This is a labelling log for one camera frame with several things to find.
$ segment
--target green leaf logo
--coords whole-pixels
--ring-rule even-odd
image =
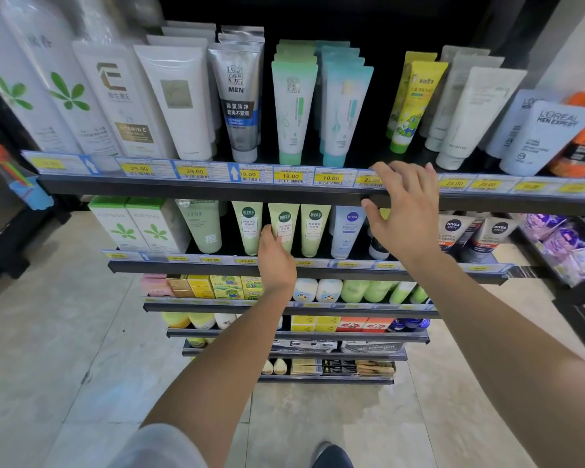
[[[14,107],[15,105],[19,105],[20,107],[26,110],[33,109],[30,103],[19,98],[23,96],[24,93],[26,93],[26,86],[21,82],[18,82],[12,88],[9,88],[7,83],[0,76],[0,93],[8,102],[8,104],[11,105],[12,107]]]
[[[151,228],[151,231],[146,229],[145,233],[149,233],[150,235],[154,235],[154,238],[158,239],[161,238],[164,241],[167,241],[167,237],[163,236],[167,234],[167,230],[162,229],[160,231],[158,231],[158,228],[156,228],[156,225],[154,225],[153,223],[149,226]]]
[[[91,107],[89,107],[89,105],[87,105],[84,101],[76,100],[77,98],[82,97],[82,94],[85,93],[84,85],[76,84],[75,86],[73,86],[72,92],[70,93],[69,89],[67,88],[67,85],[65,84],[65,81],[59,74],[57,74],[56,72],[52,72],[50,74],[50,78],[54,82],[56,88],[58,88],[59,90],[58,92],[48,90],[50,92],[50,95],[52,95],[54,98],[62,100],[63,106],[66,109],[72,110],[73,106],[76,105],[81,110],[84,111],[91,110]]]
[[[132,238],[133,240],[137,238],[134,235],[135,231],[132,228],[125,229],[121,223],[117,223],[117,229],[110,230],[110,233],[117,233],[118,235],[121,235],[122,238]]]

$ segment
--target white box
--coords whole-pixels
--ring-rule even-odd
[[[126,209],[152,251],[187,251],[191,233],[173,199],[132,197]]]
[[[149,251],[150,248],[125,208],[128,197],[95,196],[89,203],[101,226],[123,251]]]

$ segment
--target left arm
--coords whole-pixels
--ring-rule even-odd
[[[273,345],[278,321],[293,295],[294,259],[271,225],[262,231],[258,267],[264,295],[173,381],[143,421],[184,432],[210,468],[222,467],[236,425]]]

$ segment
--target left hand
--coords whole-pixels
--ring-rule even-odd
[[[257,248],[257,266],[265,292],[281,290],[292,297],[297,281],[294,258],[282,246],[282,237],[273,238],[271,225],[266,225]]]

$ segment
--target hand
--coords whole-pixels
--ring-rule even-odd
[[[438,246],[438,203],[440,187],[434,167],[393,161],[373,169],[390,194],[390,215],[384,220],[369,199],[362,206],[369,219],[370,230],[390,254],[406,267],[421,258],[440,252]]]
[[[273,238],[271,225],[266,225],[257,247],[257,266],[265,292],[282,291],[287,298],[293,296],[297,280],[294,258],[282,246],[282,237]]]

